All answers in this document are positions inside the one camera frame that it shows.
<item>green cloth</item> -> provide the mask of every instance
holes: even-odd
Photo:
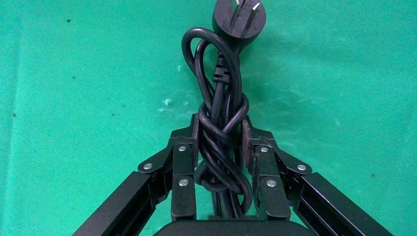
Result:
[[[0,1],[0,235],[72,234],[189,124],[202,99],[181,38],[211,28],[214,3]],[[417,235],[416,1],[264,5],[241,55],[253,124],[394,235]],[[209,192],[196,196],[205,219]],[[170,220],[169,198],[141,235]]]

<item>black plug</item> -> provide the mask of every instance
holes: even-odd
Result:
[[[259,0],[217,0],[214,32],[237,54],[255,40],[265,26],[265,8]]]

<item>metal rivet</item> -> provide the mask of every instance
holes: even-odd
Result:
[[[180,186],[186,186],[188,184],[188,180],[186,178],[181,179],[178,184]]]
[[[146,164],[144,164],[144,169],[145,170],[149,170],[150,168],[152,168],[152,163],[146,163]]]
[[[305,165],[298,165],[298,166],[297,166],[297,168],[298,168],[300,171],[305,171],[305,169],[306,169]]]
[[[275,182],[274,180],[268,180],[268,181],[267,181],[267,185],[268,185],[269,187],[275,187],[275,186],[276,186],[276,182]]]

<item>black power cord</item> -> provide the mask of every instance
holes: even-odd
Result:
[[[182,38],[182,53],[197,77],[204,102],[200,106],[199,151],[203,161],[195,181],[212,193],[214,214],[224,218],[245,215],[252,204],[252,188],[242,172],[242,137],[239,125],[249,102],[242,92],[239,53],[264,28],[266,13],[259,0],[218,0],[214,7],[213,31],[192,28]],[[200,38],[194,55],[191,40]],[[206,47],[218,49],[214,89],[203,65]],[[243,195],[242,203],[238,195]]]

